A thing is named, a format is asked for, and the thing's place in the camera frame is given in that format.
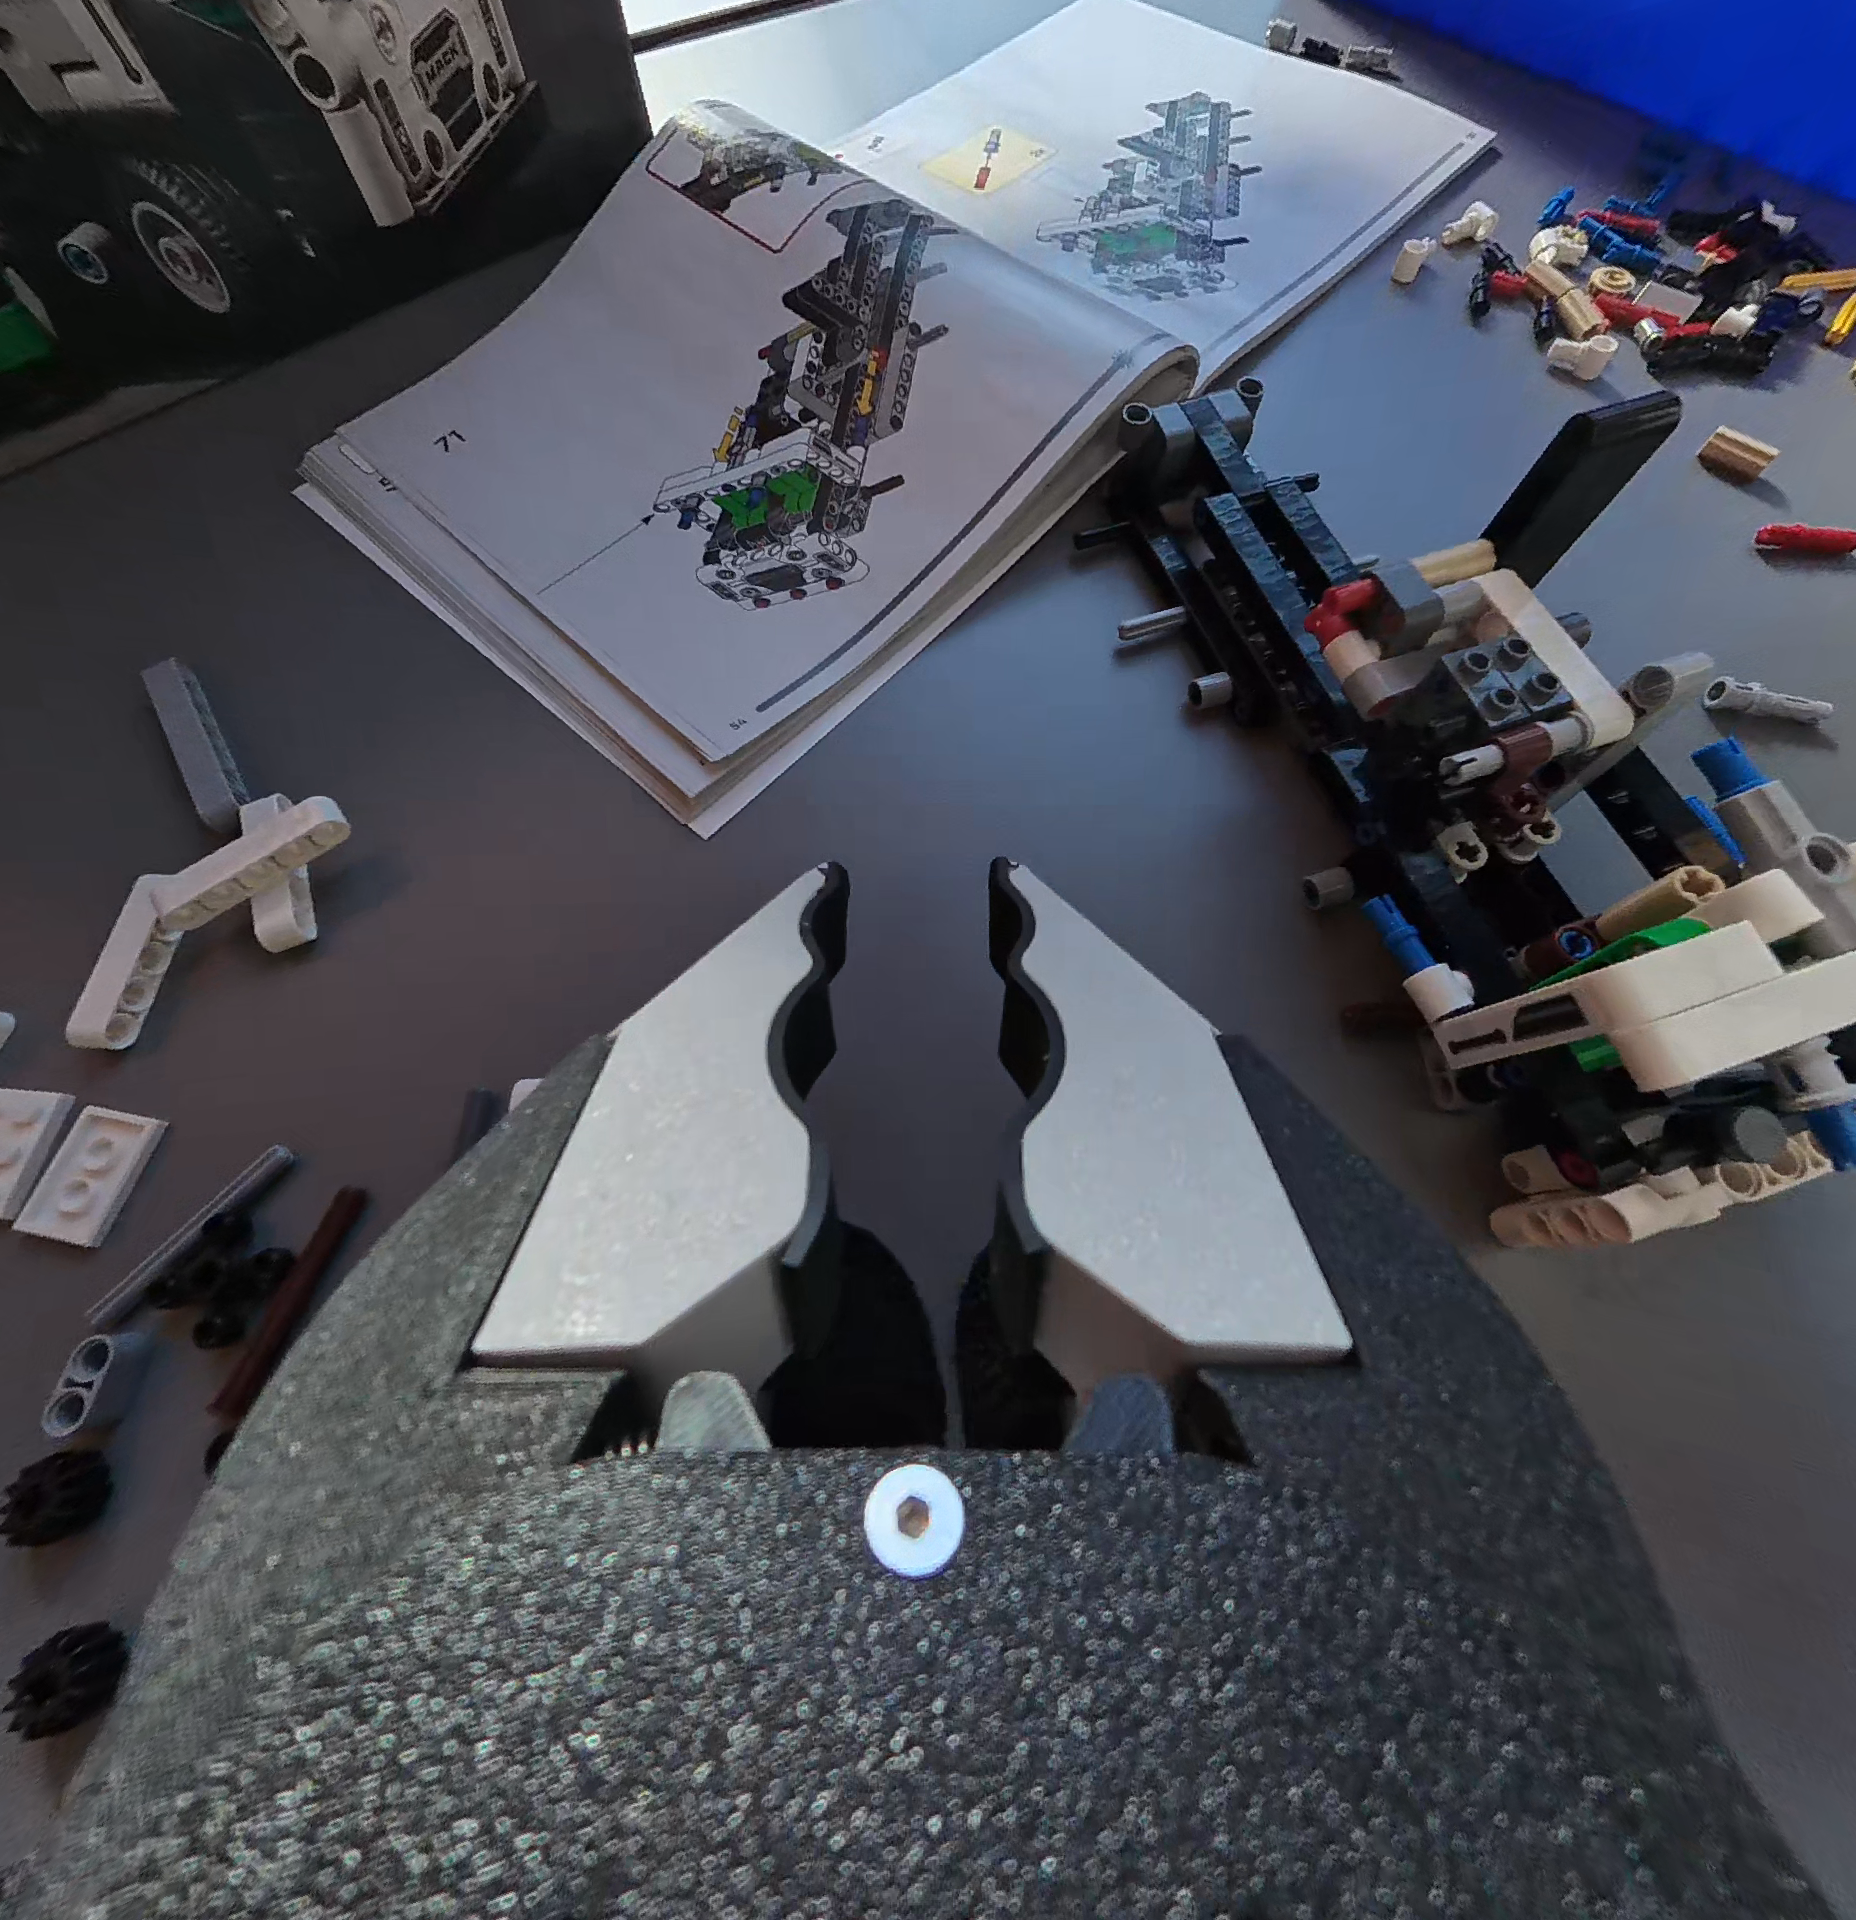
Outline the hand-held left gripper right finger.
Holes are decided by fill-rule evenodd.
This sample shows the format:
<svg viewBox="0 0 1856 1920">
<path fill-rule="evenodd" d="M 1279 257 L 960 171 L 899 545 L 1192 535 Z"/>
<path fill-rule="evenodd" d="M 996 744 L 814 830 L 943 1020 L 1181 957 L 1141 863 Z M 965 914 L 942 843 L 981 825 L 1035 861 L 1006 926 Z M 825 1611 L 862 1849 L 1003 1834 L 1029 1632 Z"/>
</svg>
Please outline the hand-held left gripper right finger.
<svg viewBox="0 0 1856 1920">
<path fill-rule="evenodd" d="M 1119 1376 L 1320 1366 L 1348 1321 L 1219 1030 L 1022 861 L 990 866 L 1003 1067 L 993 1311 L 1088 1406 Z"/>
</svg>

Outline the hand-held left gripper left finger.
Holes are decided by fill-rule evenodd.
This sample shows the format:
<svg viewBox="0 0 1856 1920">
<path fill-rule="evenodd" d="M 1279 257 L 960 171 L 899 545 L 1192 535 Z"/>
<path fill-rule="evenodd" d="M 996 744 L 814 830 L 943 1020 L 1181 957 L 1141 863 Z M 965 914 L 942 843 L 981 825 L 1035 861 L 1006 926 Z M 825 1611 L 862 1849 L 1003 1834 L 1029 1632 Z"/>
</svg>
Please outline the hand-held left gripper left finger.
<svg viewBox="0 0 1856 1920">
<path fill-rule="evenodd" d="M 821 1354 L 845 1228 L 804 1096 L 847 899 L 841 863 L 802 874 L 615 1030 L 474 1360 L 765 1379 Z"/>
</svg>

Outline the lego truck chassis model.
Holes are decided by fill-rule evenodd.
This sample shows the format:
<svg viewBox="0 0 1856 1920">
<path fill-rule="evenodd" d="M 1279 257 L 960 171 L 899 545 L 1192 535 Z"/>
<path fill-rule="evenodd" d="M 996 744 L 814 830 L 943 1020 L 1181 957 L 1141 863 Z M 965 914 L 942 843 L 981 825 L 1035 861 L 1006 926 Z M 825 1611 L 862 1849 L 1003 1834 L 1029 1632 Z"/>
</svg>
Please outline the lego truck chassis model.
<svg viewBox="0 0 1856 1920">
<path fill-rule="evenodd" d="M 1326 786 L 1351 850 L 1303 895 L 1390 947 L 1435 1098 L 1506 1120 L 1491 1236 L 1638 1243 L 1856 1172 L 1856 838 L 1737 737 L 1679 794 L 1647 740 L 1710 659 L 1613 681 L 1541 598 L 1679 398 L 1566 419 L 1481 539 L 1408 562 L 1256 463 L 1259 400 L 1131 400 L 1115 522 L 1076 543 L 1129 542 L 1168 608 L 1123 639 L 1185 637 L 1192 703 L 1279 723 Z"/>
</svg>

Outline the brown lego axle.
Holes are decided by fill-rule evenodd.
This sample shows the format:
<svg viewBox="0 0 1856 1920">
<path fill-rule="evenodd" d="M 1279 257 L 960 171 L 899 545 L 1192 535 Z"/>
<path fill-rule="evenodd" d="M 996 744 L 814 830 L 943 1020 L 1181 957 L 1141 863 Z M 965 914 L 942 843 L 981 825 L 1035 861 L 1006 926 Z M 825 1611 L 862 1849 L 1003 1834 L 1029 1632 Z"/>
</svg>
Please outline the brown lego axle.
<svg viewBox="0 0 1856 1920">
<path fill-rule="evenodd" d="M 272 1295 L 258 1331 L 208 1408 L 210 1416 L 219 1420 L 223 1430 L 234 1431 L 243 1423 L 253 1402 L 261 1396 L 279 1359 L 293 1343 L 294 1331 L 301 1326 L 301 1319 L 317 1299 L 318 1286 L 342 1250 L 351 1228 L 361 1221 L 367 1203 L 367 1189 L 341 1189 L 318 1219 L 317 1230 L 304 1250 L 294 1256 L 285 1279 Z"/>
</svg>

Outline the cluster of black lego pins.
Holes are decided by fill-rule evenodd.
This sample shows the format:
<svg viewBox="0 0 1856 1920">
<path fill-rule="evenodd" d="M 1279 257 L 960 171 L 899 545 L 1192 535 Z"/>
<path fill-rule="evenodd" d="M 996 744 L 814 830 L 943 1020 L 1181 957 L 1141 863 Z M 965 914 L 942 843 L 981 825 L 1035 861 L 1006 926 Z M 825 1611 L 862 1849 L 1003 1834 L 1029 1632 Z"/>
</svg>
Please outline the cluster of black lego pins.
<svg viewBox="0 0 1856 1920">
<path fill-rule="evenodd" d="M 297 1256 L 285 1247 L 255 1247 L 251 1209 L 214 1212 L 195 1247 L 149 1289 L 149 1309 L 200 1309 L 192 1342 L 222 1349 L 243 1342 L 248 1319 L 288 1277 Z"/>
</svg>

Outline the white studded lego plate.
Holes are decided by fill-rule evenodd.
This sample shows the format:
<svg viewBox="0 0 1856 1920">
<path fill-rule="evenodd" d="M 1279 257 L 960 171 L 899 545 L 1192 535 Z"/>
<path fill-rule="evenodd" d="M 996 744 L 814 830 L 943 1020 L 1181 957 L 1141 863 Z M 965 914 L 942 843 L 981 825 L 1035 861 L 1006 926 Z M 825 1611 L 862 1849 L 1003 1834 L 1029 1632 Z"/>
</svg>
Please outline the white studded lego plate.
<svg viewBox="0 0 1856 1920">
<path fill-rule="evenodd" d="M 0 1221 L 14 1221 L 76 1110 L 64 1091 L 0 1088 Z"/>
<path fill-rule="evenodd" d="M 85 1108 L 36 1183 L 14 1230 L 95 1248 L 169 1132 L 163 1119 Z"/>
</svg>

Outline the white angled lego beam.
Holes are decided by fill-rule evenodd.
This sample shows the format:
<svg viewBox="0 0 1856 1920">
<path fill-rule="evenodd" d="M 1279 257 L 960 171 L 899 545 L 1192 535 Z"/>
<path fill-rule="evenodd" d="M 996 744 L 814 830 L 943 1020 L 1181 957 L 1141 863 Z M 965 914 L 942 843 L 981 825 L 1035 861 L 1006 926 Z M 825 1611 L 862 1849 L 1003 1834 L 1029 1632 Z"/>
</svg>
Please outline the white angled lego beam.
<svg viewBox="0 0 1856 1920">
<path fill-rule="evenodd" d="M 282 795 L 243 807 L 234 839 L 178 874 L 141 874 L 99 951 L 66 1022 L 76 1048 L 122 1049 L 147 1026 L 179 938 L 248 904 L 350 838 L 350 821 L 328 797 L 288 803 Z"/>
</svg>

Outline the grey double lego connector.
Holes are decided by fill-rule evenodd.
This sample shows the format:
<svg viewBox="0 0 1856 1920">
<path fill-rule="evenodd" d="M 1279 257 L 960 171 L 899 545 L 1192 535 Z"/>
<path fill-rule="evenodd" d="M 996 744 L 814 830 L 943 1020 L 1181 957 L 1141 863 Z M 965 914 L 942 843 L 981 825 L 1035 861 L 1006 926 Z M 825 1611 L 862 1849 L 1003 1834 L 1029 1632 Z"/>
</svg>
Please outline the grey double lego connector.
<svg viewBox="0 0 1856 1920">
<path fill-rule="evenodd" d="M 150 1352 L 153 1334 L 147 1331 L 95 1333 L 82 1338 L 43 1408 L 43 1435 L 64 1446 L 116 1428 L 140 1393 Z"/>
</svg>

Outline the grey lego beam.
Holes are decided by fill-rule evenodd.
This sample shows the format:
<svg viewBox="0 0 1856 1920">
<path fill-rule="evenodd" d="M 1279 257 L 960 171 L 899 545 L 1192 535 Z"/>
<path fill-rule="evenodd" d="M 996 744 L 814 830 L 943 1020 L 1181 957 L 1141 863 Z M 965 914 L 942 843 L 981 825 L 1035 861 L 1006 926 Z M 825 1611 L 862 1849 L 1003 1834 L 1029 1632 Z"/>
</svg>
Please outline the grey lego beam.
<svg viewBox="0 0 1856 1920">
<path fill-rule="evenodd" d="M 145 667 L 141 681 L 196 818 L 234 838 L 251 794 L 200 678 L 170 656 Z"/>
</svg>

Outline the black lego gear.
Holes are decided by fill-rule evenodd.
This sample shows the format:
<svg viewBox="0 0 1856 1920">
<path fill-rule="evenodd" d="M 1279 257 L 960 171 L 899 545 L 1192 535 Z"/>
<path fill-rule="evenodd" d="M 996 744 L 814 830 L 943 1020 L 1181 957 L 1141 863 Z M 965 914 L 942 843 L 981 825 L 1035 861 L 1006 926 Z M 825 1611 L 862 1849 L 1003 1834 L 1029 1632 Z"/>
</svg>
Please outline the black lego gear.
<svg viewBox="0 0 1856 1920">
<path fill-rule="evenodd" d="M 106 1620 L 57 1630 L 29 1648 L 8 1682 L 9 1732 L 46 1741 L 76 1729 L 110 1705 L 126 1664 L 126 1634 Z"/>
<path fill-rule="evenodd" d="M 103 1449 L 78 1448 L 32 1461 L 0 1499 L 0 1539 L 44 1549 L 97 1524 L 116 1494 Z"/>
</svg>

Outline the lego instruction booklet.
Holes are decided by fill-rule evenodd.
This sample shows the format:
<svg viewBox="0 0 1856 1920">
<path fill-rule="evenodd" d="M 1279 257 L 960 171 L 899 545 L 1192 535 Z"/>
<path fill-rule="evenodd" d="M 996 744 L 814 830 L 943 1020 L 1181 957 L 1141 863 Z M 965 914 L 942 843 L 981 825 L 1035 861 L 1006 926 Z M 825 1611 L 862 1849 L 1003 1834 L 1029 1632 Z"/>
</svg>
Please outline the lego instruction booklet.
<svg viewBox="0 0 1856 1920">
<path fill-rule="evenodd" d="M 1491 140 L 1145 4 L 817 141 L 697 101 L 301 492 L 710 836 Z"/>
</svg>

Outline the pile of small lego pieces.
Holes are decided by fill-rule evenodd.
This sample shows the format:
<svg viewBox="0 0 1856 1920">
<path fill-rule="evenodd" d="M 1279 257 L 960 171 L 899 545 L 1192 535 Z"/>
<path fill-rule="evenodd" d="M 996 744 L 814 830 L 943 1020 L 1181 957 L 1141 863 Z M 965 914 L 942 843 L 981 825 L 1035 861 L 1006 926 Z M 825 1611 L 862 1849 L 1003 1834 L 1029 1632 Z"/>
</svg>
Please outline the pile of small lego pieces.
<svg viewBox="0 0 1856 1920">
<path fill-rule="evenodd" d="M 1820 365 L 1856 386 L 1856 251 L 1756 188 L 1670 165 L 1606 199 L 1564 185 L 1531 222 L 1471 202 L 1413 235 L 1390 278 L 1439 276 L 1448 255 L 1466 321 L 1512 309 L 1562 377 L 1628 363 L 1663 386 L 1772 391 Z"/>
</svg>

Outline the lego set box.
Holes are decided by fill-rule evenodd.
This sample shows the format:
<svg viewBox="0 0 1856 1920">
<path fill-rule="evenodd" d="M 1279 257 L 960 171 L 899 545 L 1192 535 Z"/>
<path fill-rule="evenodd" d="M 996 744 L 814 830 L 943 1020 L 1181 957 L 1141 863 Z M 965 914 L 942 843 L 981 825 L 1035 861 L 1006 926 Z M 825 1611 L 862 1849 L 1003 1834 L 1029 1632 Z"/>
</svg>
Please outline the lego set box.
<svg viewBox="0 0 1856 1920">
<path fill-rule="evenodd" d="M 620 4 L 0 2 L 0 477 L 580 223 Z"/>
</svg>

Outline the cluster of dark lego bits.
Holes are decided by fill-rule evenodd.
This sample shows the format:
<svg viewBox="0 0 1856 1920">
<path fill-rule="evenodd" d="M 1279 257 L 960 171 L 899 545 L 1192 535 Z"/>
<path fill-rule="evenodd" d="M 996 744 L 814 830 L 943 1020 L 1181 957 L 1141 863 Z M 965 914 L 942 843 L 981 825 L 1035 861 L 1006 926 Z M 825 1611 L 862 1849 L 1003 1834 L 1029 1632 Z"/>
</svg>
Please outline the cluster of dark lego bits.
<svg viewBox="0 0 1856 1920">
<path fill-rule="evenodd" d="M 1383 44 L 1344 47 L 1324 35 L 1303 33 L 1297 22 L 1279 15 L 1271 18 L 1266 25 L 1266 47 L 1273 53 L 1300 57 L 1310 64 L 1324 64 L 1386 81 L 1398 80 L 1394 48 Z"/>
</svg>

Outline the blue plastic bin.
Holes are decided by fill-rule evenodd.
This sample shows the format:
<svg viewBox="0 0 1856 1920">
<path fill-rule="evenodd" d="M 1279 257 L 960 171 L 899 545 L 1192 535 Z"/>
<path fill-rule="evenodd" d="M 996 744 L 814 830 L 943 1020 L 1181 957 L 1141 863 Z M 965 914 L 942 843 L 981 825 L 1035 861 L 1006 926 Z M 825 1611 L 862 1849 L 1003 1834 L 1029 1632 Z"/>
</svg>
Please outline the blue plastic bin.
<svg viewBox="0 0 1856 1920">
<path fill-rule="evenodd" d="M 1856 2 L 1383 2 L 1856 204 Z"/>
</svg>

